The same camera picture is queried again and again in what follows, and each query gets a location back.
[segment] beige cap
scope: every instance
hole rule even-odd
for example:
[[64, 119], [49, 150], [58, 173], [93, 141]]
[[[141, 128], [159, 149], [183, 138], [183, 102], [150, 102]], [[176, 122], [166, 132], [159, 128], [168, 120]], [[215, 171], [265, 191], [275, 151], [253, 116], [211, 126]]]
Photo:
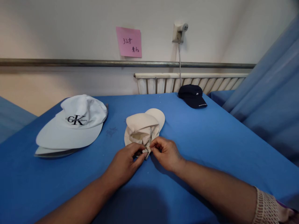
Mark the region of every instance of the beige cap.
[[145, 113], [134, 114], [127, 117], [127, 128], [125, 131], [125, 145], [132, 142], [143, 144], [148, 152], [145, 159], [148, 158], [151, 149], [150, 143], [153, 139], [159, 136], [160, 131], [165, 122], [165, 115], [162, 111], [152, 108]]

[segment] radiator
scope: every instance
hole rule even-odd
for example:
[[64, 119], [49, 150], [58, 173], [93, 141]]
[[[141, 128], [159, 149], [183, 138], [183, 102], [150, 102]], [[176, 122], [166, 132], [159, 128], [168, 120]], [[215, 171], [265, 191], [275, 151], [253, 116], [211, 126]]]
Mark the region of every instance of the radiator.
[[[199, 85], [208, 95], [212, 91], [235, 90], [248, 73], [182, 73], [183, 85]], [[139, 94], [178, 92], [179, 73], [135, 73]]]

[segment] finger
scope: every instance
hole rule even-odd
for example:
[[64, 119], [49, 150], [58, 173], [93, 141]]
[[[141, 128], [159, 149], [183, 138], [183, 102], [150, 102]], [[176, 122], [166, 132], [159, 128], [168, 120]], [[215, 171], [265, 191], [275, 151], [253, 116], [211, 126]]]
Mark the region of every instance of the finger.
[[130, 153], [131, 153], [132, 156], [133, 156], [133, 155], [135, 154], [135, 152], [137, 152], [138, 150], [144, 150], [144, 149], [145, 149], [144, 145], [142, 145], [142, 144], [138, 144], [138, 143], [135, 143], [135, 142], [133, 142], [133, 143], [131, 143], [131, 144], [129, 144], [129, 145], [130, 145], [129, 151], [130, 151]]
[[156, 144], [156, 148], [160, 150], [162, 149], [162, 146], [160, 144]]
[[133, 167], [134, 167], [134, 169], [138, 169], [140, 166], [141, 166], [141, 164], [143, 163], [143, 161], [144, 161], [144, 159], [146, 158], [146, 156], [147, 156], [147, 152], [146, 153], [142, 153], [142, 155], [141, 156], [139, 156], [137, 159], [136, 159], [136, 161], [133, 163]]
[[166, 143], [166, 139], [158, 136], [157, 138], [155, 138], [151, 143], [150, 143], [150, 147], [154, 147], [156, 144], [159, 144], [161, 146], [163, 146]]
[[154, 156], [159, 160], [162, 153], [160, 153], [160, 151], [156, 147], [151, 147], [150, 149], [152, 150]]

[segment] pink sticky note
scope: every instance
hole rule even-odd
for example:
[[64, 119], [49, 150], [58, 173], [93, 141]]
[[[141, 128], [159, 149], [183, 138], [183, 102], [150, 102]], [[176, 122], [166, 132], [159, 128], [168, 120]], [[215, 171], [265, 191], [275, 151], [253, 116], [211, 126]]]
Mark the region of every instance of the pink sticky note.
[[142, 58], [140, 30], [116, 27], [121, 56]]

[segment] navy blue cap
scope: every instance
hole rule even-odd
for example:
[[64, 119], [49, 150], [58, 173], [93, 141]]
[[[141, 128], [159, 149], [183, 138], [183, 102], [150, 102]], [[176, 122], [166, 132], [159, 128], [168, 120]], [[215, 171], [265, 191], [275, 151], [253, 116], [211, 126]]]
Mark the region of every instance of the navy blue cap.
[[206, 102], [202, 98], [202, 89], [197, 85], [189, 84], [181, 86], [178, 96], [192, 108], [202, 108], [207, 106]]

